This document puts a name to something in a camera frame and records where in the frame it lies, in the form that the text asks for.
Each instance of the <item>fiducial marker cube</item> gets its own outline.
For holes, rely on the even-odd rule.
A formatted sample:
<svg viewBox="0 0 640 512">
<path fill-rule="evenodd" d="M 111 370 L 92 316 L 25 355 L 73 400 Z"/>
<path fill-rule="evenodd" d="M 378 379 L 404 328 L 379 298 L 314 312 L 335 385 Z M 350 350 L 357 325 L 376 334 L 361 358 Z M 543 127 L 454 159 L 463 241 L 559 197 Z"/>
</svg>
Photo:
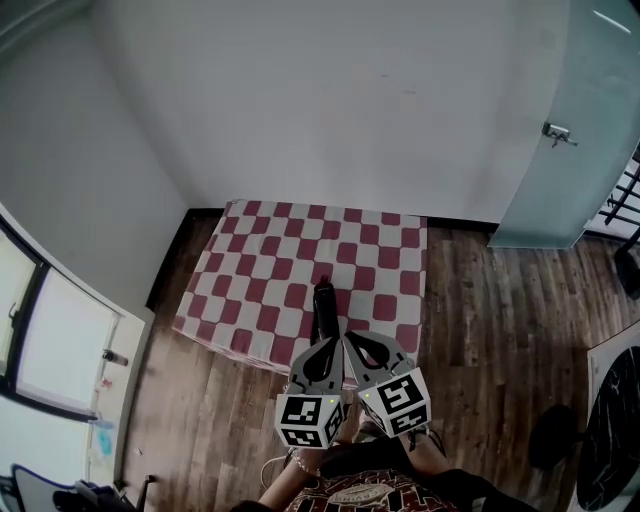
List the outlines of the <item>fiducial marker cube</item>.
<svg viewBox="0 0 640 512">
<path fill-rule="evenodd" d="M 285 395 L 276 400 L 276 430 L 293 448 L 329 448 L 345 411 L 340 395 Z"/>
<path fill-rule="evenodd" d="M 389 437 L 431 420 L 431 399 L 419 368 L 358 392 L 366 414 Z"/>
</svg>

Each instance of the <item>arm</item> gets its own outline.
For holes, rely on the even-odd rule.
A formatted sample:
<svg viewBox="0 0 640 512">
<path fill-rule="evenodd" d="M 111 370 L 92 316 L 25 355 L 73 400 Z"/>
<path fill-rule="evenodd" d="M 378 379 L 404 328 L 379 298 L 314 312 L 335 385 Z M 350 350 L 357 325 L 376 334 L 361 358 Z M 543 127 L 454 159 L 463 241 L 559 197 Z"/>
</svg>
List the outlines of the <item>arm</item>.
<svg viewBox="0 0 640 512">
<path fill-rule="evenodd" d="M 298 452 L 303 466 L 312 472 L 320 467 L 323 454 L 324 450 L 299 450 Z M 287 508 L 311 478 L 313 475 L 303 470 L 298 462 L 292 459 L 262 495 L 259 503 L 280 512 Z"/>
</svg>

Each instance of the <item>baseboard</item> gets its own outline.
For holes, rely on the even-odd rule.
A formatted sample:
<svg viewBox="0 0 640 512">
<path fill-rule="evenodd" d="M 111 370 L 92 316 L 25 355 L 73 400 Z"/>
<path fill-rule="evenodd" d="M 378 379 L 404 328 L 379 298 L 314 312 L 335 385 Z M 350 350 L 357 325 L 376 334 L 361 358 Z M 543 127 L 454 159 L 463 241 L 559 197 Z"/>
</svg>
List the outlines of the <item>baseboard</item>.
<svg viewBox="0 0 640 512">
<path fill-rule="evenodd" d="M 173 262 L 176 259 L 178 252 L 180 251 L 180 247 L 182 247 L 189 234 L 189 224 L 191 223 L 191 221 L 193 219 L 202 218 L 219 219 L 220 217 L 222 217 L 223 213 L 224 208 L 190 208 L 189 210 L 187 210 L 184 219 L 182 219 L 182 222 L 180 223 L 180 227 L 178 227 L 178 231 L 176 231 L 176 234 L 171 241 L 171 245 L 167 250 L 167 254 L 165 254 L 164 259 L 162 260 L 162 265 L 160 265 L 158 274 L 153 281 L 153 286 L 151 287 L 151 291 L 149 292 L 149 297 L 147 298 L 145 307 L 149 308 L 155 313 L 156 307 L 158 305 L 158 300 L 160 299 L 162 286 L 171 273 Z"/>
<path fill-rule="evenodd" d="M 445 217 L 427 217 L 428 228 L 460 229 L 463 231 L 478 231 L 481 233 L 495 233 L 498 224 L 466 219 L 447 219 Z"/>
</svg>

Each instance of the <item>window frame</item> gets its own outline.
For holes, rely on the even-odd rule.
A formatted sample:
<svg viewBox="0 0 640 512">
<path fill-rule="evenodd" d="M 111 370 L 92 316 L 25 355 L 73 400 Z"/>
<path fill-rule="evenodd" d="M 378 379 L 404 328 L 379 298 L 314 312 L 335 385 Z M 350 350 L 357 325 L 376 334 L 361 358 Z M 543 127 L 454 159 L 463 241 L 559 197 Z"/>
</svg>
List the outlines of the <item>window frame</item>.
<svg viewBox="0 0 640 512">
<path fill-rule="evenodd" d="M 35 409 L 46 414 L 52 414 L 60 418 L 72 421 L 88 423 L 98 419 L 93 414 L 82 413 L 65 409 L 48 402 L 40 401 L 18 393 L 17 382 L 22 351 L 25 339 L 29 331 L 29 323 L 33 315 L 42 286 L 47 278 L 51 264 L 38 254 L 22 237 L 9 225 L 0 215 L 0 231 L 13 243 L 22 253 L 35 263 L 35 269 L 31 274 L 31 279 L 25 290 L 20 308 L 11 319 L 12 335 L 9 340 L 9 352 L 7 354 L 7 366 L 4 375 L 0 376 L 0 396 L 19 403 L 31 409 Z"/>
</svg>

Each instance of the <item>checkered tablecloth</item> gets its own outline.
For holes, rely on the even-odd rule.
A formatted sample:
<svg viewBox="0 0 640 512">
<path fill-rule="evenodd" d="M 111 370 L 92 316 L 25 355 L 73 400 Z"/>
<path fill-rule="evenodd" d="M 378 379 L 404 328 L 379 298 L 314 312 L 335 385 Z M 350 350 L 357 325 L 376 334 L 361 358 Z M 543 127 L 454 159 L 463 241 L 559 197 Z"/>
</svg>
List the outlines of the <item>checkered tablecloth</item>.
<svg viewBox="0 0 640 512">
<path fill-rule="evenodd" d="M 233 359 L 288 374 L 309 347 L 313 287 L 326 274 L 342 332 L 392 336 L 415 359 L 426 247 L 420 217 L 233 201 L 202 252 L 173 327 Z"/>
</svg>

